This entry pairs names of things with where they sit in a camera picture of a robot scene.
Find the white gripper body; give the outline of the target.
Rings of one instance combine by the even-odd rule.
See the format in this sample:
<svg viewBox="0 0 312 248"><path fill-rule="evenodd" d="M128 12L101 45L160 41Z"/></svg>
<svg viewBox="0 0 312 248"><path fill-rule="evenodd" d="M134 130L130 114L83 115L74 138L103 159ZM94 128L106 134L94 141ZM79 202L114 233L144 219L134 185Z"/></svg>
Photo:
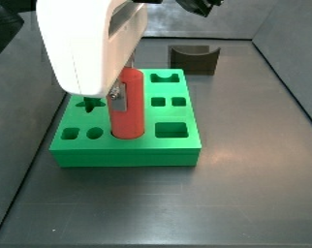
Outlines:
<svg viewBox="0 0 312 248"><path fill-rule="evenodd" d="M38 0L36 16L59 85L71 94L109 94L148 26L133 0Z"/></svg>

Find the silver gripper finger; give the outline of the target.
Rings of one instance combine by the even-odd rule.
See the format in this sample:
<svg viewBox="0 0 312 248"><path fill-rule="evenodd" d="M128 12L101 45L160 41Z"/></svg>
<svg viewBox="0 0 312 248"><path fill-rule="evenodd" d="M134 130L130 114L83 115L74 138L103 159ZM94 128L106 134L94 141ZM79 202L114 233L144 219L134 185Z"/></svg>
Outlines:
<svg viewBox="0 0 312 248"><path fill-rule="evenodd" d="M128 89L126 84L122 81L117 81L109 92L109 99L111 108L115 111L128 110Z"/></svg>

